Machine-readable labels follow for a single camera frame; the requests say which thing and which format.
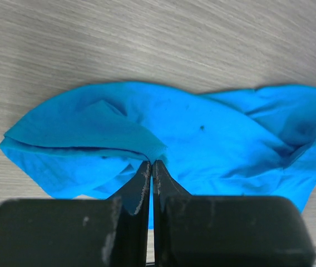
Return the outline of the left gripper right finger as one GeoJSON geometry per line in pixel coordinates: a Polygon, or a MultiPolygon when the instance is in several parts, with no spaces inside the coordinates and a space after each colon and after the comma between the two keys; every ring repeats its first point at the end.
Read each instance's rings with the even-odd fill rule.
{"type": "Polygon", "coordinates": [[[156,266],[312,266],[315,248],[295,205],[279,196],[188,193],[152,167],[156,266]]]}

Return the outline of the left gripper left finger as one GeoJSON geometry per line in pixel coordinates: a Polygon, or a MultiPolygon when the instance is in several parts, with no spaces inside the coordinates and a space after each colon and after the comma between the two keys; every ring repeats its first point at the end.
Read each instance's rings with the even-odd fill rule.
{"type": "Polygon", "coordinates": [[[145,266],[151,164],[106,200],[0,203],[0,266],[145,266]]]}

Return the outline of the blue t shirt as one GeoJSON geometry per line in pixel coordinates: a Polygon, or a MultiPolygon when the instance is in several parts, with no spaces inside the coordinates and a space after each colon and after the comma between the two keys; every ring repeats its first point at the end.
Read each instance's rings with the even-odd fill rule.
{"type": "Polygon", "coordinates": [[[191,194],[282,196],[303,210],[316,186],[316,88],[82,86],[24,115],[0,149],[54,198],[106,199],[162,160],[191,194]]]}

